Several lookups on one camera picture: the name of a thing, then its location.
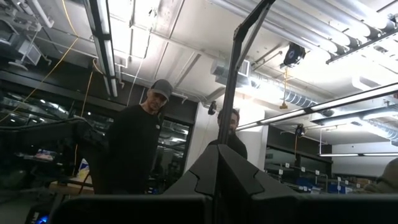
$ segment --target black metal stand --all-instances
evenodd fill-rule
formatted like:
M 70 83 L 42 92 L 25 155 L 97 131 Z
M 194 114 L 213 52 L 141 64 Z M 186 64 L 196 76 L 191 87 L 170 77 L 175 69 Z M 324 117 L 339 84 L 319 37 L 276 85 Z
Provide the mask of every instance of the black metal stand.
M 236 80 L 238 78 L 238 70 L 253 43 L 254 38 L 261 27 L 262 22 L 267 16 L 271 5 L 275 0 L 262 0 L 257 7 L 250 13 L 250 15 L 238 26 L 234 33 L 234 44 L 232 48 L 231 61 L 229 63 L 228 81 L 225 89 L 225 97 L 223 104 L 223 114 L 221 115 L 220 131 L 218 132 L 219 144 L 226 144 L 228 141 L 229 121 L 231 119 Z M 248 34 L 248 31 L 253 24 L 256 23 L 254 30 L 242 51 L 242 43 Z

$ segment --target white ceiling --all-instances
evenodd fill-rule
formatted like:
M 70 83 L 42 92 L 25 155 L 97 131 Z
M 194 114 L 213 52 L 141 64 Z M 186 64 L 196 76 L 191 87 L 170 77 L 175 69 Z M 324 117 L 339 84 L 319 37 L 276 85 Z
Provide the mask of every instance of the white ceiling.
M 55 28 L 73 33 L 67 21 L 62 0 L 39 1 L 43 5 L 45 12 L 54 18 Z M 339 30 L 345 30 L 347 28 L 341 26 L 339 23 L 336 23 L 327 16 L 324 16 L 322 13 L 314 10 L 302 1 L 287 1 L 313 14 L 317 18 L 329 23 L 331 26 L 334 26 Z M 128 60 L 128 68 L 122 68 L 122 72 L 129 74 L 123 75 L 123 79 L 132 82 L 134 79 L 133 76 L 136 75 L 141 62 L 141 59 L 137 57 L 143 57 L 144 55 L 148 32 L 140 29 L 134 29 L 133 32 L 131 32 L 128 24 L 130 13 L 132 11 L 132 7 L 129 4 L 130 0 L 108 2 L 111 17 L 119 18 L 111 18 L 113 47 L 115 50 L 118 50 L 115 52 L 115 62 L 124 63 L 126 54 L 132 54 L 135 56 Z M 159 13 L 153 29 L 154 33 L 168 38 L 172 32 L 171 39 L 173 40 L 187 44 L 196 49 L 200 49 L 217 57 L 229 57 L 233 43 L 234 30 L 237 28 L 239 23 L 243 21 L 243 18 L 213 5 L 206 0 L 185 0 L 179 16 L 178 9 L 183 2 L 182 0 L 135 0 L 134 24 L 140 27 L 148 27 L 150 25 L 147 19 L 150 4 L 157 4 L 158 2 L 160 3 Z M 392 2 L 392 0 L 362 0 L 361 2 L 375 10 L 378 10 Z M 77 34 L 85 39 L 90 39 L 91 30 L 84 6 L 69 0 L 65 0 L 65 3 L 72 25 Z M 393 4 L 383 10 L 383 13 L 386 14 L 393 12 L 395 14 L 397 11 L 398 4 Z M 48 28 L 46 28 L 46 30 L 49 32 L 53 41 L 59 44 L 69 46 L 75 40 L 74 37 L 57 30 Z M 39 37 L 47 38 L 43 32 L 39 33 Z M 57 52 L 51 44 L 42 40 L 36 40 L 35 43 L 45 54 L 55 58 L 60 58 L 62 56 L 62 54 Z M 279 46 L 279 48 L 275 49 L 275 53 L 282 50 L 285 54 L 288 44 L 289 43 L 285 39 L 278 35 L 275 35 L 268 30 L 261 29 L 248 53 L 248 58 L 250 60 L 255 60 L 261 55 L 268 53 L 276 46 Z M 142 62 L 142 67 L 138 73 L 137 83 L 150 85 L 154 80 L 160 78 L 165 78 L 174 85 L 181 81 L 181 77 L 184 72 L 183 68 L 186 64 L 189 64 L 189 62 L 192 61 L 192 58 L 195 57 L 196 54 L 192 54 L 193 52 L 191 50 L 183 49 L 174 44 L 169 44 L 164 53 L 163 60 L 160 63 L 160 59 L 162 58 L 166 45 L 165 41 L 160 40 L 157 37 L 152 36 L 150 38 L 147 57 Z M 73 48 L 96 55 L 94 43 L 90 41 L 79 40 Z M 61 47 L 59 47 L 59 49 L 62 50 L 62 52 L 66 51 L 66 49 Z M 271 60 L 259 71 L 269 75 L 270 77 L 282 80 L 284 70 L 281 70 L 279 65 L 283 62 L 284 54 Z M 88 67 L 92 58 L 76 52 L 70 52 L 65 60 L 83 67 Z M 177 86 L 177 90 L 189 94 L 190 98 L 193 100 L 204 100 L 206 96 L 217 90 L 219 87 L 222 87 L 221 84 L 215 82 L 215 76 L 210 74 L 212 63 L 212 59 L 206 56 L 201 56 L 189 71 L 188 75 L 181 81 L 179 86 Z M 326 65 L 324 59 L 320 58 L 315 52 L 310 52 L 307 54 L 305 60 L 300 64 L 300 66 L 289 70 L 289 76 L 291 78 L 288 84 L 293 86 L 295 90 L 298 90 L 301 94 L 310 95 L 321 102 L 358 92 L 359 90 L 354 88 L 351 84 L 351 77 L 353 75 L 361 75 L 379 84 L 398 82 L 398 75 L 364 58 L 348 57 L 346 60 Z M 255 91 L 250 91 L 249 93 L 247 90 L 238 90 L 238 92 L 240 95 L 237 96 L 237 98 L 242 97 L 242 95 L 247 95 L 247 97 L 255 97 L 258 99 L 256 103 L 260 103 L 268 114 L 284 112 L 279 109 L 282 102 L 280 100 L 273 100 L 275 97 L 271 98 L 269 94 L 258 93 Z M 293 109 L 296 109 L 296 107 L 289 105 L 289 110 Z M 309 132 L 308 135 L 311 138 L 319 138 L 318 132 L 315 130 Z M 328 142 L 332 142 L 332 144 L 384 140 L 373 134 L 359 131 L 350 133 L 332 131 L 325 133 L 324 138 Z

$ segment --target ceiling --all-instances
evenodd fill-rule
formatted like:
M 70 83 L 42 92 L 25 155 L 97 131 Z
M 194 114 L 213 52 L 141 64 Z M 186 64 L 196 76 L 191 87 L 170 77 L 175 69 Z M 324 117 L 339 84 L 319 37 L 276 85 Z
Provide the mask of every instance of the ceiling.
M 346 30 L 347 28 L 302 1 L 286 1 L 338 30 Z M 62 0 L 39 0 L 39 2 L 44 11 L 55 21 L 54 29 L 44 28 L 49 33 L 50 38 L 58 44 L 70 46 L 76 37 L 66 34 L 66 32 L 73 34 L 73 29 L 67 20 Z M 65 0 L 65 5 L 72 26 L 77 35 L 81 37 L 73 48 L 85 54 L 70 52 L 65 60 L 82 67 L 89 67 L 93 57 L 87 55 L 96 55 L 96 49 L 92 41 L 84 5 L 79 2 L 79 0 Z M 361 2 L 377 11 L 393 0 L 362 0 Z M 213 58 L 229 57 L 233 44 L 233 33 L 235 28 L 243 21 L 242 17 L 207 0 L 118 0 L 108 1 L 108 3 L 115 63 L 123 65 L 127 63 L 127 68 L 121 68 L 124 81 L 132 82 L 134 76 L 137 75 L 136 83 L 151 85 L 154 80 L 164 78 L 175 86 L 176 92 L 186 94 L 191 100 L 195 101 L 206 101 L 214 91 L 224 87 L 215 82 L 215 76 L 210 73 L 213 59 L 207 57 L 207 55 Z M 206 55 L 200 56 L 188 48 L 181 48 L 173 43 L 168 44 L 152 35 L 146 58 L 141 59 L 145 55 L 146 41 L 149 35 L 145 29 L 151 26 L 148 13 L 152 6 L 158 6 L 158 13 L 151 32 L 201 50 Z M 144 30 L 129 28 L 131 12 L 134 12 L 134 25 L 143 27 Z M 398 3 L 391 4 L 381 12 L 383 14 L 395 14 L 398 12 Z M 55 48 L 54 45 L 42 40 L 49 39 L 43 32 L 40 32 L 38 37 L 41 39 L 36 39 L 35 43 L 44 54 L 60 58 L 62 53 L 66 51 L 64 47 L 57 46 Z M 283 62 L 288 44 L 289 41 L 262 28 L 250 48 L 248 59 L 254 61 L 264 54 L 269 54 L 266 57 L 269 58 L 281 50 L 282 55 L 274 57 L 258 72 L 276 80 L 283 80 L 284 69 L 280 69 L 279 65 Z M 184 72 L 187 71 L 190 64 L 192 64 L 192 67 L 185 75 Z M 322 102 L 359 92 L 360 90 L 353 87 L 351 83 L 353 75 L 361 75 L 380 85 L 398 82 L 398 75 L 377 63 L 369 61 L 369 59 L 359 56 L 348 57 L 327 65 L 325 59 L 316 52 L 309 52 L 298 67 L 289 70 L 288 86 L 301 94 L 316 99 L 317 102 Z M 268 93 L 244 88 L 237 89 L 237 92 L 236 99 L 250 99 L 261 105 L 268 115 L 285 112 L 279 109 L 282 101 L 275 100 L 275 96 L 272 97 Z M 221 96 L 218 103 L 221 104 L 222 101 L 223 97 Z M 374 102 L 368 102 L 368 104 L 361 105 L 357 110 L 372 107 L 373 104 Z M 298 109 L 298 107 L 289 105 L 288 110 L 294 109 Z M 296 122 L 306 123 L 309 126 L 313 125 L 308 121 L 308 118 L 300 118 Z M 289 131 L 291 129 L 289 125 L 287 125 L 287 128 L 286 125 L 281 126 L 281 128 Z M 319 139 L 319 131 L 314 129 L 308 132 L 308 136 Z M 330 131 L 323 133 L 322 138 L 332 144 L 385 141 L 383 138 L 364 131 L 344 133 Z

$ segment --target blue light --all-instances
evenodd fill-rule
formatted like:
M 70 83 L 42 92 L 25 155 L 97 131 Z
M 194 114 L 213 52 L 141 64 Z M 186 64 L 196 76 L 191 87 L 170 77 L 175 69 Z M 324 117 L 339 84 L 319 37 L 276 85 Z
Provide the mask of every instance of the blue light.
M 38 220 L 36 221 L 36 224 L 47 223 L 47 220 L 48 220 L 48 219 L 49 219 L 49 216 L 48 216 L 48 215 L 45 215 L 45 216 L 41 217 L 40 219 L 38 219 Z

